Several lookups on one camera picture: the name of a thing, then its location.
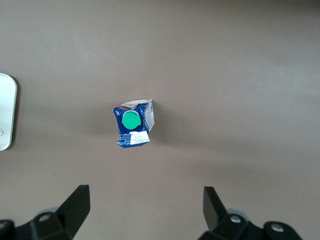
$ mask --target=white object edge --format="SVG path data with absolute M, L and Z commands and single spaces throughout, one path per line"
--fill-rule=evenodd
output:
M 16 98 L 15 80 L 0 73 L 0 151 L 6 150 L 12 141 Z

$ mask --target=screw head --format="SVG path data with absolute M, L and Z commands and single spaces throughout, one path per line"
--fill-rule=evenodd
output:
M 284 228 L 281 225 L 277 224 L 277 223 L 271 224 L 271 228 L 272 228 L 272 230 L 274 230 L 274 231 L 276 231 L 278 233 L 283 233 L 284 232 Z
M 230 217 L 230 220 L 231 220 L 233 223 L 235 223 L 235 224 L 241 223 L 241 219 L 240 219 L 240 217 L 238 217 L 237 215 L 232 215 L 232 216 Z
M 45 214 L 39 218 L 39 222 L 47 221 L 50 218 L 51 214 Z

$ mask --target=white label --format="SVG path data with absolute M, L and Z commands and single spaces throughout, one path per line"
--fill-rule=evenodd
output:
M 147 131 L 130 132 L 130 145 L 143 144 L 150 142 Z

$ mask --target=green cap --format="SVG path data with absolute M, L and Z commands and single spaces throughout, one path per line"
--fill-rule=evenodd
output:
M 133 110 L 126 111 L 122 116 L 122 124 L 126 129 L 135 129 L 141 125 L 139 113 Z

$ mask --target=brown floor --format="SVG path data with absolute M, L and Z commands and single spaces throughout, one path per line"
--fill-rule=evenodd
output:
M 76 240 L 196 240 L 214 186 L 259 227 L 319 238 L 319 1 L 3 0 L 0 30 L 19 84 L 0 219 L 89 184 Z M 112 108 L 146 98 L 151 142 L 122 149 Z

